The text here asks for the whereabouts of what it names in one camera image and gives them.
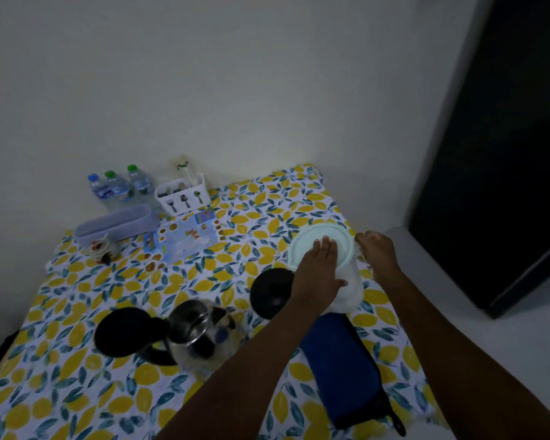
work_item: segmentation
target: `light blue lid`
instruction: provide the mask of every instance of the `light blue lid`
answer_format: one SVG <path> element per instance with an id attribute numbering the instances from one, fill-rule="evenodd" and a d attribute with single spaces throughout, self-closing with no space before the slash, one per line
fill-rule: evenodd
<path id="1" fill-rule="evenodd" d="M 338 260 L 336 268 L 342 269 L 354 256 L 354 242 L 348 230 L 344 227 L 333 223 L 320 223 L 303 227 L 298 234 L 295 235 L 289 250 L 287 252 L 287 265 L 295 270 L 300 265 L 300 262 L 307 251 L 314 246 L 316 239 L 322 240 L 324 236 L 336 240 L 338 244 Z"/>

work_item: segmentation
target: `person's right arm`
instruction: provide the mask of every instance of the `person's right arm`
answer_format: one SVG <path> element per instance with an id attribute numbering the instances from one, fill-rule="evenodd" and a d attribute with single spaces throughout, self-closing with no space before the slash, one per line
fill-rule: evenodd
<path id="1" fill-rule="evenodd" d="M 393 304 L 456 438 L 550 439 L 550 411 L 401 272 L 391 239 L 368 231 L 356 241 Z"/>

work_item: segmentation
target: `table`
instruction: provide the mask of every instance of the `table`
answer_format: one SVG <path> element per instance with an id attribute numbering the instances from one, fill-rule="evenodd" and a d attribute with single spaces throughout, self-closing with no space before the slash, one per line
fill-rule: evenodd
<path id="1" fill-rule="evenodd" d="M 164 316 L 186 299 L 206 297 L 227 307 L 253 337 L 266 324 L 249 306 L 255 277 L 285 266 L 287 245 L 302 226 L 348 227 L 323 177 L 309 164 L 210 194 L 226 240 L 174 265 L 146 258 L 142 235 L 123 241 L 122 256 L 110 267 L 97 265 L 72 232 L 66 233 L 0 373 L 0 440 L 152 440 L 202 383 L 179 366 L 99 354 L 93 343 L 96 325 L 120 307 Z M 416 354 L 367 264 L 358 262 L 365 300 L 350 320 L 377 361 L 401 420 L 429 419 L 437 406 Z M 298 349 L 279 380 L 259 438 L 359 440 L 388 429 L 389 420 L 333 429 Z"/>

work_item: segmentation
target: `plastic bottle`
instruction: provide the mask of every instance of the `plastic bottle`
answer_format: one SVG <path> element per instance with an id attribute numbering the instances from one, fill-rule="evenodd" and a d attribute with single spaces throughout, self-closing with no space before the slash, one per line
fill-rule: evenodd
<path id="1" fill-rule="evenodd" d="M 155 186 L 153 185 L 151 178 L 134 164 L 129 165 L 128 180 L 135 186 L 141 202 L 148 204 L 155 212 L 162 212 L 162 206 L 155 198 Z"/>
<path id="2" fill-rule="evenodd" d="M 90 182 L 90 190 L 100 200 L 106 210 L 111 212 L 116 209 L 116 199 L 110 185 L 105 180 L 100 180 L 100 176 L 93 173 L 88 176 Z"/>
<path id="3" fill-rule="evenodd" d="M 122 208 L 133 207 L 138 203 L 133 187 L 122 176 L 110 170 L 104 173 L 108 178 L 108 185 L 114 192 Z"/>

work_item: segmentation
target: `bottle label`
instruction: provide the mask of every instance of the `bottle label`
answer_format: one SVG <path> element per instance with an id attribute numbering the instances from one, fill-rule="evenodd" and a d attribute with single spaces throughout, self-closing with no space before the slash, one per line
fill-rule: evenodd
<path id="1" fill-rule="evenodd" d="M 135 181 L 134 186 L 137 187 L 138 193 L 141 196 L 147 196 L 153 192 L 153 185 L 151 185 L 149 179 Z"/>
<path id="2" fill-rule="evenodd" d="M 134 191 L 127 185 L 115 186 L 114 188 L 112 188 L 112 191 L 114 192 L 114 196 L 116 196 L 118 200 L 121 200 L 123 202 L 131 199 L 134 196 Z"/>
<path id="3" fill-rule="evenodd" d="M 92 191 L 100 200 L 108 200 L 114 196 L 114 192 L 108 186 L 101 186 Z"/>

